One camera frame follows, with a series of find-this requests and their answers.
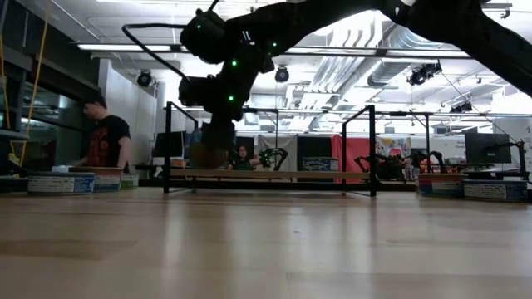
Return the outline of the person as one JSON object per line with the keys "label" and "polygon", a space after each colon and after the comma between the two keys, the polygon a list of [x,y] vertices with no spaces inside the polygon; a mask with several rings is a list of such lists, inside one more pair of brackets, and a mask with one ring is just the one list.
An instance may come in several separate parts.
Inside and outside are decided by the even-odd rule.
{"label": "person", "polygon": [[240,145],[237,155],[229,160],[227,170],[255,170],[258,165],[260,161],[249,159],[246,148]]}
{"label": "person", "polygon": [[74,165],[118,168],[123,173],[129,173],[132,148],[130,126],[120,116],[109,112],[102,96],[88,100],[83,112],[95,121],[95,125],[89,135],[85,156]]}

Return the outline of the colourful poster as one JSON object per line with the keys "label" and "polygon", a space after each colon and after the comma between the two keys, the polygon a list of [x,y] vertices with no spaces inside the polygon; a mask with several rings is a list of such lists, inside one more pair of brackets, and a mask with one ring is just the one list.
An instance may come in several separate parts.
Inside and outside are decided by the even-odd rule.
{"label": "colourful poster", "polygon": [[411,154],[411,138],[376,138],[376,153],[382,156],[400,155],[405,158]]}

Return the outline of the long ceiling light strip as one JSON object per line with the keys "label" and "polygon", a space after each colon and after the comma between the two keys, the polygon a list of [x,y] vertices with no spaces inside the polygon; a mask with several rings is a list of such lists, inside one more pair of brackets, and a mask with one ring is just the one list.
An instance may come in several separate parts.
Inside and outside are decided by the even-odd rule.
{"label": "long ceiling light strip", "polygon": [[[135,44],[91,44],[79,43],[78,48],[91,52],[143,52]],[[293,47],[284,56],[348,56],[348,57],[390,57],[420,59],[470,60],[471,56],[463,51],[451,49],[406,49],[384,47]]]}

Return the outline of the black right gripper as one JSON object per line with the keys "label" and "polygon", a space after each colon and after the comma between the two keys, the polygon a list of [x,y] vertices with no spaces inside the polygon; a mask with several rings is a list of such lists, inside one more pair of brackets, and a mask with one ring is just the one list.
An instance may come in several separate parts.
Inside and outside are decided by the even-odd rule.
{"label": "black right gripper", "polygon": [[210,123],[201,127],[201,142],[211,149],[233,149],[236,136],[233,120],[243,118],[245,100],[235,95],[209,94],[205,110],[211,114]]}

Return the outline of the silver-lid can blue label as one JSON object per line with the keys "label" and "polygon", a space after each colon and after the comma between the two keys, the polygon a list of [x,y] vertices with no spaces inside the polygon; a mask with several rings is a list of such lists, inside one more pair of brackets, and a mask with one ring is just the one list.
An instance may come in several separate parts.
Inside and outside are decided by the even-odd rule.
{"label": "silver-lid can blue label", "polygon": [[528,201],[528,188],[525,181],[466,179],[463,187],[464,195],[469,198],[510,202]]}
{"label": "silver-lid can blue label", "polygon": [[94,173],[33,172],[27,177],[29,194],[91,194]]}

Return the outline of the black partition panel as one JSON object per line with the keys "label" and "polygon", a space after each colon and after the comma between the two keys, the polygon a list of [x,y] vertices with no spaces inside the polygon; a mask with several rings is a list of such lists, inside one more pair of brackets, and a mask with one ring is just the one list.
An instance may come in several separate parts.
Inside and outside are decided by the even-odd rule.
{"label": "black partition panel", "polygon": [[332,157],[330,137],[299,135],[297,152],[300,159],[306,157]]}
{"label": "black partition panel", "polygon": [[247,150],[247,155],[249,159],[252,159],[254,157],[253,154],[253,146],[254,146],[254,139],[251,137],[238,137],[237,138],[237,145],[236,145],[236,155],[238,153],[238,147],[240,145],[243,145]]}

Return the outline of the black background table frame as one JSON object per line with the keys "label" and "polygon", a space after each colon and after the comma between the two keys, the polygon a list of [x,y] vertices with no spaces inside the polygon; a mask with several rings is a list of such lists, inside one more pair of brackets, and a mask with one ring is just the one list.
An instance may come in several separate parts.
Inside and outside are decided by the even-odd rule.
{"label": "black background table frame", "polygon": [[243,108],[244,114],[264,114],[269,119],[270,122],[273,124],[274,128],[271,130],[267,130],[267,133],[275,133],[275,138],[278,138],[278,125],[279,125],[279,109],[274,108],[251,108],[251,107],[244,107]]}
{"label": "black background table frame", "polygon": [[390,117],[407,117],[412,116],[414,119],[416,119],[418,122],[420,122],[426,129],[426,154],[427,157],[425,157],[426,160],[426,171],[428,173],[431,172],[431,158],[430,158],[430,152],[431,152],[431,146],[430,146],[430,116],[432,115],[431,112],[415,112],[412,110],[409,111],[392,111],[389,113]]}

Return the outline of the silver-lid seafood can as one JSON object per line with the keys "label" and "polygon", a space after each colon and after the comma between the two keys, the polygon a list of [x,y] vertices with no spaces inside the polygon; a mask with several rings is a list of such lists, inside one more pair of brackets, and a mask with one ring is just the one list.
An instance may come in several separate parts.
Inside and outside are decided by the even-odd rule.
{"label": "silver-lid seafood can", "polygon": [[338,159],[332,157],[304,157],[302,159],[303,171],[337,172]]}

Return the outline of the black computer monitor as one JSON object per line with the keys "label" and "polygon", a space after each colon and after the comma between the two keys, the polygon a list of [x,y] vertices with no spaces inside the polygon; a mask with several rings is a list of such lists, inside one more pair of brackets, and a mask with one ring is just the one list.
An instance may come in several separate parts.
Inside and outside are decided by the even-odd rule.
{"label": "black computer monitor", "polygon": [[158,133],[155,138],[155,146],[152,151],[153,157],[164,158],[167,154],[171,157],[181,157],[183,155],[183,142],[185,141],[184,131],[172,131]]}
{"label": "black computer monitor", "polygon": [[512,162],[510,137],[507,134],[465,134],[468,164],[509,164]]}

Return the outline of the white hanging cloth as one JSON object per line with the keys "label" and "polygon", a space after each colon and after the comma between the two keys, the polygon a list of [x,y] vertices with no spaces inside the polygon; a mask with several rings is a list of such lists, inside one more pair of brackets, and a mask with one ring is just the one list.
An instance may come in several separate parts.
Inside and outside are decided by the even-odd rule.
{"label": "white hanging cloth", "polygon": [[281,135],[258,135],[255,152],[258,154],[261,150],[268,148],[282,148],[287,151],[288,156],[281,163],[280,171],[297,171],[298,170],[298,141],[297,136]]}

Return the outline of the black aluminium table frame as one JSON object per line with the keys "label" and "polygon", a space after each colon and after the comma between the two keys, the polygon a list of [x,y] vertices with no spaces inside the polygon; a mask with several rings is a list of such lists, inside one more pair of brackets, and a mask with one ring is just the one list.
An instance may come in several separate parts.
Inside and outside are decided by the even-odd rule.
{"label": "black aluminium table frame", "polygon": [[[163,188],[163,180],[140,179],[139,187]],[[332,182],[290,182],[286,180],[268,179],[240,179],[240,180],[217,180],[217,179],[173,179],[170,181],[170,189],[258,189],[258,190],[297,190],[297,191],[362,191],[369,192],[369,184],[345,184]],[[414,192],[414,184],[378,184],[377,192]]]}

